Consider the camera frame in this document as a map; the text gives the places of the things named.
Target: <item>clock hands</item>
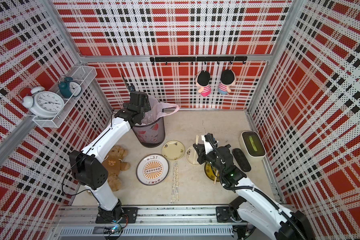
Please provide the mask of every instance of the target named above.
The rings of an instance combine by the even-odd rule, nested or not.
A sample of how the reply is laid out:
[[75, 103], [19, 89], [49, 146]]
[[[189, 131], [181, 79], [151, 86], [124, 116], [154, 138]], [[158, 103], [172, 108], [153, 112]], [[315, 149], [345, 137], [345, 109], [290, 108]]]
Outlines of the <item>clock hands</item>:
[[[47, 101], [47, 100], [45, 100], [44, 98], [40, 98], [40, 99], [42, 99], [42, 100], [44, 100], [44, 101]], [[47, 102], [47, 103], [52, 103], [52, 102]], [[43, 103], [43, 104], [46, 104], [46, 103]], [[53, 104], [59, 104], [59, 105], [61, 105], [60, 103], [53, 103]]]

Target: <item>alarm clock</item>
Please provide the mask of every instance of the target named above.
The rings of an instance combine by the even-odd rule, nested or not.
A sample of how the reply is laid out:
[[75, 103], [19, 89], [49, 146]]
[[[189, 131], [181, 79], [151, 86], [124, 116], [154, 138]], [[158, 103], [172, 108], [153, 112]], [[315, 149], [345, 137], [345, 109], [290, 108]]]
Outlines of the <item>alarm clock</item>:
[[72, 95], [77, 97], [81, 94], [81, 86], [77, 82], [73, 81], [71, 77], [65, 77], [63, 81], [58, 84], [60, 93], [65, 98], [70, 98]]
[[64, 107], [63, 99], [56, 93], [45, 91], [44, 87], [31, 89], [31, 96], [23, 98], [23, 106], [42, 118], [53, 118]]

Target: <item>floor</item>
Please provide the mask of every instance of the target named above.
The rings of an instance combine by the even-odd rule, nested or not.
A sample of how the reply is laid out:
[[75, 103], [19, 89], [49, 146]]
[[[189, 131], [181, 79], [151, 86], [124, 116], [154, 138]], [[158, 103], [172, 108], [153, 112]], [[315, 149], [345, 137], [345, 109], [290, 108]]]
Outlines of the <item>floor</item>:
[[[228, 204], [237, 197], [232, 191], [221, 187], [220, 183], [213, 184], [204, 173], [204, 165], [192, 166], [185, 159], [185, 155], [176, 160], [169, 161], [169, 173], [161, 183], [146, 186], [136, 177], [136, 167], [141, 159], [150, 154], [161, 154], [161, 149], [167, 141], [182, 142], [187, 149], [196, 139], [196, 135], [212, 133], [219, 146], [230, 144], [230, 150], [239, 147], [239, 136], [250, 126], [244, 111], [179, 111], [164, 118], [166, 137], [164, 142], [154, 148], [146, 148], [129, 131], [117, 145], [129, 150], [124, 161], [131, 164], [131, 168], [121, 172], [119, 178], [123, 182], [122, 189], [114, 192], [123, 205], [166, 205], [172, 199], [173, 164], [178, 163], [179, 201], [175, 204]], [[272, 191], [266, 176], [263, 163], [251, 163], [252, 170], [248, 177], [264, 193], [273, 198]], [[75, 206], [94, 206], [97, 201], [92, 195], [83, 192], [77, 195], [72, 203]]]

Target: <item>plush doll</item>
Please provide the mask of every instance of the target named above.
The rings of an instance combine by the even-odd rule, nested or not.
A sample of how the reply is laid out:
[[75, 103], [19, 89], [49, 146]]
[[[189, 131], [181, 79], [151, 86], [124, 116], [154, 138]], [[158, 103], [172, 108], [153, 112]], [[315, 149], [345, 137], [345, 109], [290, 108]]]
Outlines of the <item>plush doll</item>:
[[126, 171], [131, 167], [129, 162], [122, 161], [127, 154], [128, 150], [120, 146], [113, 146], [102, 163], [108, 171], [108, 184], [113, 192], [121, 189], [122, 182], [118, 178], [120, 171]]
[[219, 84], [219, 93], [220, 94], [228, 94], [231, 93], [231, 89], [229, 88], [230, 86], [234, 86], [236, 84], [236, 76], [235, 73], [230, 70], [224, 70], [221, 73], [221, 78], [220, 78], [220, 84]]
[[209, 86], [209, 79], [211, 78], [211, 75], [207, 71], [200, 71], [196, 75], [196, 86], [200, 87], [198, 90], [198, 93], [200, 93], [203, 97], [208, 96], [211, 93], [211, 87]]

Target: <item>hanging plush toy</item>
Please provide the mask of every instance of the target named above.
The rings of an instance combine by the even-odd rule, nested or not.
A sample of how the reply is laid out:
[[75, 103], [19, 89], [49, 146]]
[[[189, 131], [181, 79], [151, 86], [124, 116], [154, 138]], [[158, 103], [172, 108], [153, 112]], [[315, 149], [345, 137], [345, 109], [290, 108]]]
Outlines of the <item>hanging plush toy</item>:
[[208, 96], [211, 93], [211, 87], [209, 86], [209, 79], [211, 75], [207, 71], [200, 71], [196, 75], [196, 86], [200, 87], [198, 93], [200, 93], [203, 97]]
[[235, 73], [230, 69], [224, 70], [221, 73], [219, 93], [220, 94], [231, 93], [231, 89], [229, 87], [234, 86], [235, 84], [236, 84]]

